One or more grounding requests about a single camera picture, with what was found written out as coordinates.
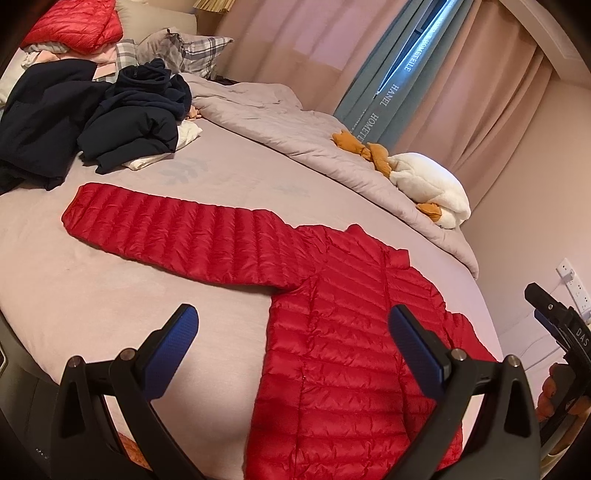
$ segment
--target jacket sleeve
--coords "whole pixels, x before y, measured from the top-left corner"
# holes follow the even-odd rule
[[[62,216],[68,233],[192,280],[297,288],[320,268],[322,226],[293,228],[268,210],[204,205],[88,183]]]
[[[474,360],[496,362],[496,358],[482,345],[474,327],[463,314],[446,312],[445,325],[452,348],[462,348]]]

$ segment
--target red puffer jacket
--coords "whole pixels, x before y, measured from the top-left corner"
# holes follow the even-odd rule
[[[91,53],[123,37],[115,0],[58,0],[21,43],[57,41],[80,53]]]
[[[434,404],[388,333],[395,304],[447,346],[493,360],[408,252],[358,225],[292,228],[267,210],[97,183],[80,187],[62,221],[102,250],[192,280],[280,289],[246,452],[250,480],[380,480],[404,453]],[[442,466],[461,449],[458,432]]]

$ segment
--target blue gripper pad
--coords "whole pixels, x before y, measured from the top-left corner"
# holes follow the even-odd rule
[[[441,400],[444,382],[451,371],[445,345],[433,332],[425,330],[405,305],[390,310],[388,326],[423,395]]]
[[[153,353],[143,367],[144,397],[151,401],[162,397],[173,379],[199,329],[199,315],[195,307],[181,305],[167,324],[154,332],[157,338]]]
[[[535,319],[540,322],[542,324],[542,326],[548,330],[550,332],[550,335],[552,335],[555,339],[557,339],[560,342],[563,342],[564,340],[562,340],[562,336],[560,335],[560,333],[558,332],[558,329],[556,328],[556,326],[551,323],[543,314],[542,312],[540,312],[538,309],[534,310],[534,317]]]

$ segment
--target window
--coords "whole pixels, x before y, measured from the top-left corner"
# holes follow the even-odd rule
[[[394,70],[396,70],[398,65],[400,65],[400,63],[404,60],[404,57],[406,57],[411,48],[413,48],[416,45],[418,39],[421,37],[425,29],[431,24],[431,22],[441,11],[441,9],[445,7],[446,3],[447,0],[433,0],[433,2],[431,2],[431,5],[429,5],[429,8],[427,9],[422,19],[418,23],[417,28],[414,29],[413,33],[410,35],[410,38],[404,44],[404,47],[402,48],[400,55],[398,55],[398,57],[394,61],[394,64],[384,77],[384,81],[382,82],[382,85],[379,86],[377,93],[379,93],[382,90],[382,88],[384,88],[384,85],[386,84],[390,76],[394,73]]]

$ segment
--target power strip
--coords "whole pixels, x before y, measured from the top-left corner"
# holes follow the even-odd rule
[[[581,318],[589,324],[591,321],[591,296],[587,293],[587,289],[581,282],[577,272],[574,271],[569,259],[562,260],[556,271],[560,278],[564,280],[566,288],[569,289],[570,296],[572,296]]]

